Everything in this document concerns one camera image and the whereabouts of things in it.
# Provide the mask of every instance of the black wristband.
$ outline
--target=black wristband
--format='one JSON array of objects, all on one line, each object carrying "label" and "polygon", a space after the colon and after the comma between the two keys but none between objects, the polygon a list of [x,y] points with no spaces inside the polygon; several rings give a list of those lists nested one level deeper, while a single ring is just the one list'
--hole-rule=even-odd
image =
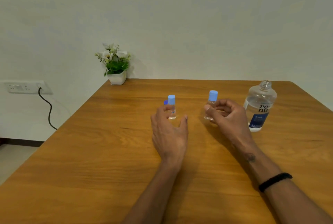
[{"label": "black wristband", "polygon": [[262,183],[260,186],[259,186],[259,191],[261,192],[264,192],[267,188],[269,188],[271,185],[281,181],[281,180],[284,180],[286,178],[292,178],[292,175],[290,175],[289,173],[280,173],[272,178],[270,178],[269,180],[265,181],[264,183]]}]

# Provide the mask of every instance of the wood grain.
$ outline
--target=wood grain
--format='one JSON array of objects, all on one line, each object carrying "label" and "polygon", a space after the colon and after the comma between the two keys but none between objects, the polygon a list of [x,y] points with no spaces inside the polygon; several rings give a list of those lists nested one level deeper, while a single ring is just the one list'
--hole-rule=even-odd
[{"label": "wood grain", "polygon": [[[106,82],[2,186],[0,223],[119,223],[159,163],[150,114],[176,95],[189,116],[189,146],[165,223],[275,223],[248,167],[202,119],[209,90],[243,104],[258,81],[128,79]],[[253,137],[333,215],[333,113],[291,82]]]}]

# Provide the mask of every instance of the tattoo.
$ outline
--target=tattoo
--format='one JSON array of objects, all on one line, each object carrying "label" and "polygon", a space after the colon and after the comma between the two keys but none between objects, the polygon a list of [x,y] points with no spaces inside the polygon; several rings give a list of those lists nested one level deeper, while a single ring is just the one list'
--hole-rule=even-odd
[{"label": "tattoo", "polygon": [[244,156],[249,163],[255,162],[255,155],[253,153],[245,153]]}]

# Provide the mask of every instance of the blue bottle cap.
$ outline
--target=blue bottle cap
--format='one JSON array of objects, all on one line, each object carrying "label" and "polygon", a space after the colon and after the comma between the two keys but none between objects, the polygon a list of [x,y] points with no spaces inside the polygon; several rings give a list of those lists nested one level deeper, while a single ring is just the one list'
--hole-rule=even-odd
[{"label": "blue bottle cap", "polygon": [[217,100],[218,91],[210,90],[208,100],[215,102]]},{"label": "blue bottle cap", "polygon": [[174,96],[174,95],[169,95],[169,96],[168,96],[168,104],[169,104],[169,105],[175,105],[175,104],[176,104],[176,96]]}]

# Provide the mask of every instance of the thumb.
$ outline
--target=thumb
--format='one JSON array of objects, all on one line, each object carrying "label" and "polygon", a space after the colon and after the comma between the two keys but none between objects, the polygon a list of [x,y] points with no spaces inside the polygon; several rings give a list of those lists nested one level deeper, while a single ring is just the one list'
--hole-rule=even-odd
[{"label": "thumb", "polygon": [[206,114],[212,117],[216,123],[224,119],[224,117],[212,106],[205,105],[204,109],[206,110]]},{"label": "thumb", "polygon": [[187,129],[187,115],[184,115],[183,118],[181,119],[181,125],[179,126],[181,130],[188,131]]}]

